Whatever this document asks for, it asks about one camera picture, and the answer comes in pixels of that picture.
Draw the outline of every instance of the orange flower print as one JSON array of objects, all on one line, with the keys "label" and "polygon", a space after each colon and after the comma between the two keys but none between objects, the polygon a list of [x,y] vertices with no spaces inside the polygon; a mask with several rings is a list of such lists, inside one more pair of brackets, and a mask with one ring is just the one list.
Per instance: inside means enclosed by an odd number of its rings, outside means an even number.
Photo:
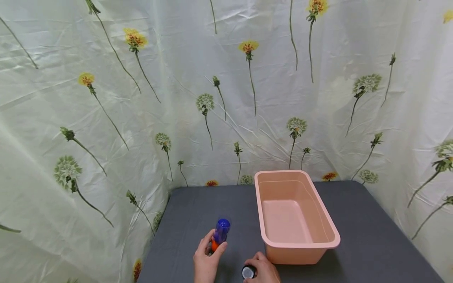
[{"label": "orange flower print", "polygon": [[205,184],[206,187],[217,187],[218,185],[219,182],[217,182],[216,180],[209,180]]},{"label": "orange flower print", "polygon": [[323,181],[330,182],[338,176],[337,172],[329,172],[323,176]]},{"label": "orange flower print", "polygon": [[134,270],[132,271],[132,275],[134,276],[134,283],[137,283],[139,280],[141,272],[141,259],[137,259],[134,264]]}]

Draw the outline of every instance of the bottle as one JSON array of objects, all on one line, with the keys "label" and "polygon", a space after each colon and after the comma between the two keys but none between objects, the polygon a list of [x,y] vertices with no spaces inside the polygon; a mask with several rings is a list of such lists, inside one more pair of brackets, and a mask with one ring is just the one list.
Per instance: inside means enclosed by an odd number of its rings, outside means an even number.
[{"label": "bottle", "polygon": [[214,232],[214,240],[211,243],[211,249],[213,252],[217,250],[221,243],[226,241],[230,227],[231,224],[226,218],[220,218],[217,221],[216,230]]}]

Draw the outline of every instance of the gray table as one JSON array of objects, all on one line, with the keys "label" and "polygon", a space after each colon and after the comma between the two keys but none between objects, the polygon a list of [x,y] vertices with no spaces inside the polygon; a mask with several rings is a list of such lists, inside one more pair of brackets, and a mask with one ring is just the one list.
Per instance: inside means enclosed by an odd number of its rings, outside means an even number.
[{"label": "gray table", "polygon": [[[316,265],[277,266],[283,283],[443,282],[361,184],[316,182],[315,187],[341,243]],[[231,231],[216,283],[241,283],[244,261],[265,251],[254,186],[175,190],[138,282],[193,282],[193,253],[221,214],[231,217]]]}]

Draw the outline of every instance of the pink plastic basin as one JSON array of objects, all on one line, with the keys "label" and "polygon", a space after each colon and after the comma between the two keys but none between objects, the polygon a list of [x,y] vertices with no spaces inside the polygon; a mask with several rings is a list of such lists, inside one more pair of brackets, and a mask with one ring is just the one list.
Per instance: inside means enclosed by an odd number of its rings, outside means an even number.
[{"label": "pink plastic basin", "polygon": [[310,176],[300,170],[255,174],[261,236],[274,264],[316,264],[340,235]]}]

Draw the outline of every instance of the curtain backdrop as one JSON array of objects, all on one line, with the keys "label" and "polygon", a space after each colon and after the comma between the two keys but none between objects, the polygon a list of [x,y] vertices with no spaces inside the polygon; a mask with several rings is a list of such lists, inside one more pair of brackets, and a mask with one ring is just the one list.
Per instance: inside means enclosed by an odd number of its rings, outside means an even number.
[{"label": "curtain backdrop", "polygon": [[133,282],[171,189],[289,166],[364,183],[453,282],[450,0],[4,0],[0,17],[0,282]]}]

